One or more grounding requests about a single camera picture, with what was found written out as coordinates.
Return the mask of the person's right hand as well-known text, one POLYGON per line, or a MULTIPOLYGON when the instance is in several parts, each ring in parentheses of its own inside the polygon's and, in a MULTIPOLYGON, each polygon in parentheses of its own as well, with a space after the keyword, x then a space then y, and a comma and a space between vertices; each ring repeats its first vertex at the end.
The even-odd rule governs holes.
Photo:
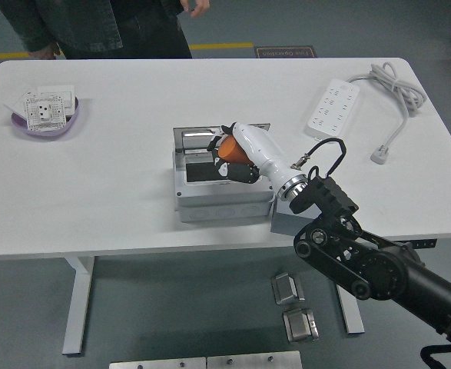
POLYGON ((51 43, 40 50, 28 52, 28 55, 38 60, 55 60, 61 55, 61 50, 56 43, 51 43))

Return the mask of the person's left hand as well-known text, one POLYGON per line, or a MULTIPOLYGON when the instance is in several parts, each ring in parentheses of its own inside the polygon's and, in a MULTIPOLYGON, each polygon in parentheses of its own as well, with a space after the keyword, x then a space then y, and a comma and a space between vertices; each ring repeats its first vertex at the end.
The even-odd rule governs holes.
POLYGON ((180 0, 180 3, 183 10, 188 13, 191 18, 202 16, 211 7, 209 0, 180 0))

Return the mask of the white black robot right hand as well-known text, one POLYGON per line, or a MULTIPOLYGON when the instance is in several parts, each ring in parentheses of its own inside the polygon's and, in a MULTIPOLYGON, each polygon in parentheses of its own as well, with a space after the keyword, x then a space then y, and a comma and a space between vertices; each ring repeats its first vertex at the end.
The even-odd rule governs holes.
POLYGON ((253 184, 265 176, 283 200, 297 196, 307 186, 307 176, 293 169, 269 132, 257 126, 236 122, 222 126, 207 150, 222 178, 253 184))

